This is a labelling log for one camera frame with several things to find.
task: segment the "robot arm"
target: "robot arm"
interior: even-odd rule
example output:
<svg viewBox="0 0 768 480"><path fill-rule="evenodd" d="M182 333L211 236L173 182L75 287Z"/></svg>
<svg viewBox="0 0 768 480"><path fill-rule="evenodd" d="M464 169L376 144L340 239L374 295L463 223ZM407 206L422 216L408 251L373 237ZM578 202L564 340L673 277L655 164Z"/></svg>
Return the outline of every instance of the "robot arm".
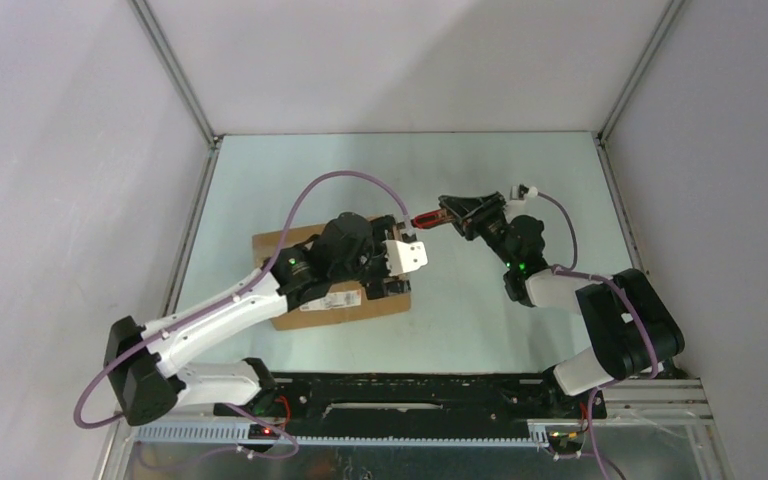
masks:
<svg viewBox="0 0 768 480"><path fill-rule="evenodd" d="M651 371L644 341L617 292L604 282L570 275L550 267L543 257L543 222L520 214L537 190L515 186L510 200L495 193L484 197L439 197L440 209L420 215L414 226L433 228L451 223L466 240L481 238L505 264L508 297L528 307L558 307L581 315L591 347L546 371L550 383L568 396L611 380ZM684 337L646 276L628 269L613 277L640 316L662 362L684 349Z"/></svg>
<svg viewBox="0 0 768 480"><path fill-rule="evenodd" d="M260 268L185 312L142 327L131 317L116 322L110 330L105 364L160 333L158 341L108 375L126 420L130 425L143 425L186 405L258 402L262 392L275 388L260 360L219 365L191 362L256 323L322 298L335 283L356 280L369 299L409 291L410 283L402 275L427 263L422 242L405 234L392 216L368 221L344 213L330 221L321 235L282 249L270 271L249 291L241 293L240 289L263 273ZM196 319L171 329L180 318L189 316Z"/></svg>

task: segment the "red object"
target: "red object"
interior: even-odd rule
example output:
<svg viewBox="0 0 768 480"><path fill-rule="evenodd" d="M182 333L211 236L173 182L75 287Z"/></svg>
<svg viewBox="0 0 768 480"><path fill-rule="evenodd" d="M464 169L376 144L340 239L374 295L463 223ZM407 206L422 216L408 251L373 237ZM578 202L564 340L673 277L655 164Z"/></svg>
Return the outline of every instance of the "red object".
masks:
<svg viewBox="0 0 768 480"><path fill-rule="evenodd" d="M454 217L449 215L449 212L447 212L445 208L441 208L440 210L434 210L413 217L411 225L421 230L428 230L429 228L434 228L438 225L451 223L454 220Z"/></svg>
<svg viewBox="0 0 768 480"><path fill-rule="evenodd" d="M581 425L584 425L584 422L587 421L587 406L584 404L584 402L581 402L578 405L581 407ZM590 430L590 423L587 424L587 428L582 430L582 433L588 430Z"/></svg>
<svg viewBox="0 0 768 480"><path fill-rule="evenodd" d="M287 416L284 418L284 423L281 424L281 428L284 428L287 426L288 423L290 423L290 402L287 401L287 397L284 395L278 396L278 398L275 399L276 403L283 403L284 404L284 410L287 412Z"/></svg>

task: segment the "cardboard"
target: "cardboard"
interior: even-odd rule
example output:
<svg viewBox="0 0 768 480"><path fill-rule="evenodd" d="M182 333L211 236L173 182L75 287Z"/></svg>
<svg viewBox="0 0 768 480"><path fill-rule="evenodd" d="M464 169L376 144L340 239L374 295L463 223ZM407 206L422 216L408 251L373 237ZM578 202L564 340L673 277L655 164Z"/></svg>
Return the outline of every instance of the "cardboard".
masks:
<svg viewBox="0 0 768 480"><path fill-rule="evenodd" d="M311 235L322 233L324 228L324 224L293 228L287 232L285 245L303 242ZM280 237L281 232L261 233L252 237L255 265L263 264L272 255ZM333 285L324 299L311 304L273 318L272 325L276 330L292 330L382 317L410 310L411 298L410 293L403 293L368 300L358 282L343 282Z"/></svg>

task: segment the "white sticker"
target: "white sticker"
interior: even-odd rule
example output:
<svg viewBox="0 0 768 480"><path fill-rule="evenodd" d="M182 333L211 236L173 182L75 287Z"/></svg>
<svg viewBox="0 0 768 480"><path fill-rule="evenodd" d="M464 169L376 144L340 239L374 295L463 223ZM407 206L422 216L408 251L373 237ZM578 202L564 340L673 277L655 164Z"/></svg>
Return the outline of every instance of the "white sticker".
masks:
<svg viewBox="0 0 768 480"><path fill-rule="evenodd" d="M361 302L360 290L349 290L348 292L333 292L324 297L305 303L299 310L302 312L311 312L314 310L331 310L335 308L357 307Z"/></svg>

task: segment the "metal sheet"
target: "metal sheet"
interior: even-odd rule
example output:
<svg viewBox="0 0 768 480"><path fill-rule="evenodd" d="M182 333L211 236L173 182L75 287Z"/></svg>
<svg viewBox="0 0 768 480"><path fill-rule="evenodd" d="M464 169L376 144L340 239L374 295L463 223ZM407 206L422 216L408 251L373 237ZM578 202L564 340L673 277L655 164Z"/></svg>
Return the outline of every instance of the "metal sheet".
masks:
<svg viewBox="0 0 768 480"><path fill-rule="evenodd" d="M599 450L627 478L693 480L699 474L684 427L600 428ZM145 459L170 465L210 450L207 445L151 444ZM156 478L140 467L134 480ZM191 469L176 472L180 479L601 479L593 459L554 462L534 448L483 447L323 447L308 446L281 461L249 461L243 455L212 457Z"/></svg>

